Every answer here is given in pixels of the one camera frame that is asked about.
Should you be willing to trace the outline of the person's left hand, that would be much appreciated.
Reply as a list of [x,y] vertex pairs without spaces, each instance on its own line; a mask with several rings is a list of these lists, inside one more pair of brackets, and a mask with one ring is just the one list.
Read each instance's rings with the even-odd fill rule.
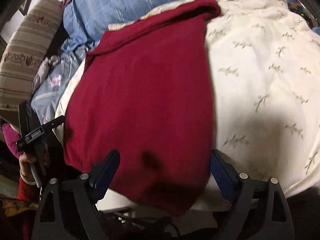
[[[40,146],[40,153],[42,154],[43,164],[49,166],[50,157],[48,152],[48,145],[45,142]],[[35,156],[28,155],[25,152],[22,152],[22,155],[19,157],[20,174],[29,184],[33,184],[36,182],[31,171],[31,165],[36,161],[37,159]]]

